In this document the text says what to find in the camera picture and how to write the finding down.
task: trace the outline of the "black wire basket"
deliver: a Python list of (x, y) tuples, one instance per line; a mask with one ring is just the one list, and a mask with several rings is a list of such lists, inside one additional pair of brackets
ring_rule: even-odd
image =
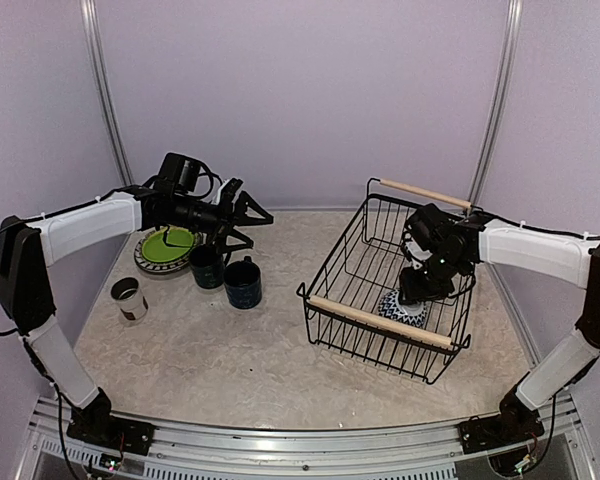
[(422, 329), (383, 318), (379, 325), (378, 303), (399, 288), (400, 271), (409, 265), (400, 246), (405, 220), (420, 205), (372, 193), (377, 182), (367, 183), (366, 200), (309, 288), (298, 287), (307, 336), (312, 344), (431, 385), (471, 343), (466, 327), (475, 277), (456, 276), (455, 298), (427, 302)]

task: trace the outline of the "purple wall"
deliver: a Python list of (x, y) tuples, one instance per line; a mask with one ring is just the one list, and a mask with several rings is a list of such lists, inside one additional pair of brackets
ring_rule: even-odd
[(135, 178), (175, 150), (268, 206), (358, 205), (370, 176), (466, 197), (507, 4), (98, 2)]
[[(82, 202), (117, 184), (89, 68), (79, 2), (0, 1), (0, 221)], [(75, 340), (120, 242), (51, 272), (58, 318)], [(0, 329), (13, 326), (0, 308)], [(0, 478), (41, 392), (19, 341), (0, 339)]]
[[(600, 233), (600, 1), (525, 2), (509, 98), (481, 205), (529, 224)], [(583, 292), (503, 269), (546, 354)], [(600, 361), (574, 388), (600, 466)]]

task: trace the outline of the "marble countertop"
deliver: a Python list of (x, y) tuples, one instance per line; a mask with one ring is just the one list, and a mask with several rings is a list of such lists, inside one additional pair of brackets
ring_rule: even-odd
[[(337, 429), (409, 425), (479, 415), (527, 371), (522, 348), (488, 273), (478, 267), (468, 331), (434, 385), (307, 341), (298, 285), (317, 273), (352, 212), (277, 212), (244, 229), (263, 275), (256, 308), (231, 307), (222, 288), (200, 290), (189, 270), (166, 277), (133, 261), (130, 236), (78, 340), (76, 353), (114, 408), (219, 426)], [(234, 260), (243, 254), (234, 254)], [(129, 326), (109, 295), (134, 276), (149, 303)]]

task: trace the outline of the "wooden dowel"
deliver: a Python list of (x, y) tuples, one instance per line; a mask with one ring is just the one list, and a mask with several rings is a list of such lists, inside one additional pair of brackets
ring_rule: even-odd
[(448, 350), (453, 348), (451, 345), (451, 338), (440, 335), (439, 333), (429, 332), (428, 330), (423, 330), (422, 328), (416, 328), (410, 325), (405, 325), (404, 323), (394, 322), (393, 320), (386, 319), (379, 315), (358, 310), (357, 308), (349, 307), (317, 295), (312, 295), (309, 297), (308, 301), (309, 304), (313, 305), (314, 307), (342, 315), (343, 317), (347, 317), (350, 320), (355, 320), (356, 322), (364, 323), (388, 332), (397, 333), (399, 335), (411, 338), (412, 340), (417, 340), (419, 342), (434, 345), (436, 347), (441, 347)]
[(459, 198), (450, 197), (449, 195), (444, 195), (443, 193), (432, 192), (431, 190), (425, 190), (424, 188), (420, 187), (414, 187), (412, 185), (407, 185), (406, 183), (399, 183), (394, 182), (393, 180), (380, 179), (380, 185), (395, 188), (397, 190), (402, 190), (403, 192), (415, 193), (416, 195), (421, 195), (423, 197), (429, 197), (434, 200), (449, 203), (451, 205), (460, 207), (463, 210), (469, 210), (471, 208), (471, 202), (467, 200), (460, 200)]

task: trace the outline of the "dark blue mug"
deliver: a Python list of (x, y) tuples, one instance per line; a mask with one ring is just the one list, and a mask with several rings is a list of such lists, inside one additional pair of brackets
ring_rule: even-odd
[(189, 255), (189, 265), (200, 288), (212, 289), (222, 285), (224, 261), (215, 248), (208, 245), (194, 248)]
[(260, 268), (248, 256), (229, 264), (224, 270), (224, 288), (234, 307), (241, 310), (255, 307), (262, 300)]

